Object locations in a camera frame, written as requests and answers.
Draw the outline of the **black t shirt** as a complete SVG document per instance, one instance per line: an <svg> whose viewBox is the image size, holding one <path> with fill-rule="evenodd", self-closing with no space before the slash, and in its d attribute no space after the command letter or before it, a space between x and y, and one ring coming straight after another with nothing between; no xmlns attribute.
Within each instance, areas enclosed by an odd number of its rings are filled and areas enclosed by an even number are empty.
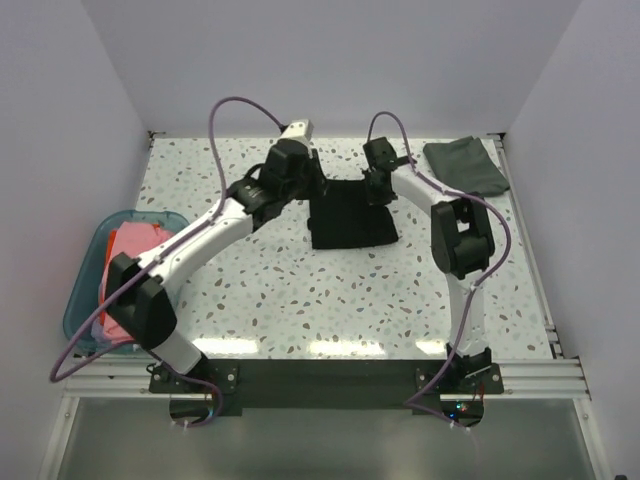
<svg viewBox="0 0 640 480"><path fill-rule="evenodd" d="M363 180L330 180L325 195L309 201L307 226L315 250L372 248L399 240L387 207L368 204Z"/></svg>

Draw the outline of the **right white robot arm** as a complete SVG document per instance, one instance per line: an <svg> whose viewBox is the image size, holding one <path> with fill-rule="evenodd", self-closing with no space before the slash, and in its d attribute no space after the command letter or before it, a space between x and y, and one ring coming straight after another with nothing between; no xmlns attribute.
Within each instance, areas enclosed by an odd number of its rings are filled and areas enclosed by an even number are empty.
<svg viewBox="0 0 640 480"><path fill-rule="evenodd" d="M414 170L409 158L398 156L385 137L367 141L363 150L369 203L387 205L403 197L429 215L431 255L445 275L450 303L447 354L452 360L445 379L452 390L469 392L492 363L484 297L477 284L495 253L486 206Z"/></svg>

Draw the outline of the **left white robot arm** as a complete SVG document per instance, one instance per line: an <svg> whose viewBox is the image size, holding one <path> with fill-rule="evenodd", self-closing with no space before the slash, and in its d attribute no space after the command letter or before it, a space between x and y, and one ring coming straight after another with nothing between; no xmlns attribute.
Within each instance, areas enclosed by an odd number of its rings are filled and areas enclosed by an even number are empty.
<svg viewBox="0 0 640 480"><path fill-rule="evenodd" d="M172 295L202 266L233 243L277 218L294 200L324 191L319 156L301 137L280 138L257 177L234 182L201 218L161 245L109 264L104 305L140 347L172 369L173 382L196 392L213 378L206 355L177 330Z"/></svg>

